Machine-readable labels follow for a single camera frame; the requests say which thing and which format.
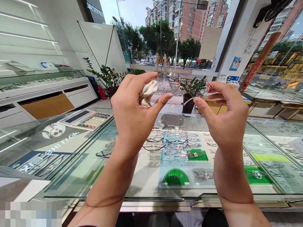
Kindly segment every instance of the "fire extinguisher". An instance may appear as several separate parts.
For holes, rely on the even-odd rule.
[[[100,96],[101,96],[101,99],[102,99],[102,100],[107,99],[107,96],[105,95],[105,93],[104,93],[104,91],[103,91],[103,88],[102,88],[102,87],[98,87],[97,89],[98,89],[98,91],[99,91],[99,94],[100,94]]]

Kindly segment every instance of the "cardboard box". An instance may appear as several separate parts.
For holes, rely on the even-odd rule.
[[[22,105],[36,119],[56,116],[74,108],[65,94]]]

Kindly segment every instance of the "apartment building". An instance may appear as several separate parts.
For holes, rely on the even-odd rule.
[[[290,38],[290,29],[295,23],[297,17],[303,8],[303,0],[293,0],[285,9],[278,14],[278,16],[270,23],[264,38],[259,43],[259,50],[261,50],[270,36],[274,32],[281,32],[278,42]]]
[[[228,4],[226,0],[212,0],[208,5],[208,9],[204,10],[202,18],[199,40],[202,42],[206,27],[223,28],[227,12]]]
[[[157,23],[160,18],[167,19],[176,38],[178,36],[181,41],[187,38],[200,39],[199,33],[205,10],[197,10],[197,0],[154,1],[154,8],[147,7],[146,11],[146,26]]]

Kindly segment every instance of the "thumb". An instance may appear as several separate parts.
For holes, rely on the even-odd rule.
[[[162,95],[160,98],[158,98],[158,100],[155,102],[155,104],[150,108],[150,111],[155,114],[158,115],[159,112],[161,111],[161,109],[163,108],[163,106],[168,102],[168,100],[170,100],[174,95],[167,93]]]
[[[203,99],[198,97],[194,98],[193,101],[206,120],[210,120],[215,116],[214,112],[211,110],[207,102],[205,102]]]

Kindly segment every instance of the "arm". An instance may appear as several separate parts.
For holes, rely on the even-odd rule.
[[[227,112],[215,115],[201,98],[194,102],[206,119],[218,149],[214,161],[215,185],[229,226],[271,226],[253,200],[243,165],[243,137],[248,106],[233,85],[210,82],[209,99],[226,104]]]
[[[139,105],[139,94],[144,84],[156,76],[155,72],[129,74],[111,98],[119,134],[116,146],[90,190],[84,206],[68,227],[116,225],[124,196],[134,175],[138,153],[149,136],[160,110],[173,96],[172,94],[161,96],[151,108]]]

